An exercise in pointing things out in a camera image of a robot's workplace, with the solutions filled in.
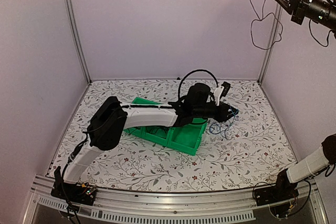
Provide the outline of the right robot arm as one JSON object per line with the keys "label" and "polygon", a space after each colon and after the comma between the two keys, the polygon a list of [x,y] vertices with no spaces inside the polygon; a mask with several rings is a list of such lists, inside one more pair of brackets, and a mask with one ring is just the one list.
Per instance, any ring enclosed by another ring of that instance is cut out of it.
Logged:
{"label": "right robot arm", "polygon": [[[329,29],[335,34],[335,0],[275,0],[289,15],[291,21],[301,25],[304,18]],[[309,176],[314,176],[329,165],[335,164],[335,135],[328,136],[320,147],[290,168],[277,175],[271,196],[276,201],[284,200],[291,194],[297,183]]]}

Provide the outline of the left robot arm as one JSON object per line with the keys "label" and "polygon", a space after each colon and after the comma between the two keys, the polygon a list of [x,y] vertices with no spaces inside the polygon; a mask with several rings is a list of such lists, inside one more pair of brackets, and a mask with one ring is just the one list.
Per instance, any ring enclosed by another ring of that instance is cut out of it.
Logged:
{"label": "left robot arm", "polygon": [[64,168],[54,172],[54,187],[67,200],[78,195],[75,185],[86,168],[103,152],[114,149],[123,130],[139,126],[183,127],[194,119],[214,119],[222,123],[233,117],[229,105],[222,102],[230,84],[216,83],[215,91],[204,83],[192,85],[187,95],[178,95],[177,101],[167,104],[121,103],[117,97],[108,97],[97,110],[87,127],[85,139],[68,156]]}

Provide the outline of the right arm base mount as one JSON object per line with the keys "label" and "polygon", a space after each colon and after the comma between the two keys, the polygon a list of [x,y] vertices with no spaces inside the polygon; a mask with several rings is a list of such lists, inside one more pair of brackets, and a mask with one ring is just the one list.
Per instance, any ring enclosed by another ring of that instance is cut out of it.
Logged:
{"label": "right arm base mount", "polygon": [[270,206],[271,204],[293,199],[292,203],[287,202],[270,207],[270,212],[274,217],[278,219],[288,218],[297,204],[297,198],[299,196],[297,190],[298,183],[289,183],[278,186],[276,184],[273,185],[263,182],[263,184],[266,184],[267,187],[256,188],[258,184],[259,183],[253,187],[252,192],[252,197],[257,206]]}

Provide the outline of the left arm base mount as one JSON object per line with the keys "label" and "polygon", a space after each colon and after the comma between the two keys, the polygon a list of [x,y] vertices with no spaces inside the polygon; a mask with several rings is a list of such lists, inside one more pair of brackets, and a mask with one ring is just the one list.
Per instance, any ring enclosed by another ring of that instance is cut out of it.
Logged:
{"label": "left arm base mount", "polygon": [[55,181],[51,190],[51,196],[82,205],[93,206],[97,188],[88,183],[66,183],[63,176],[64,172],[58,166],[54,171]]}

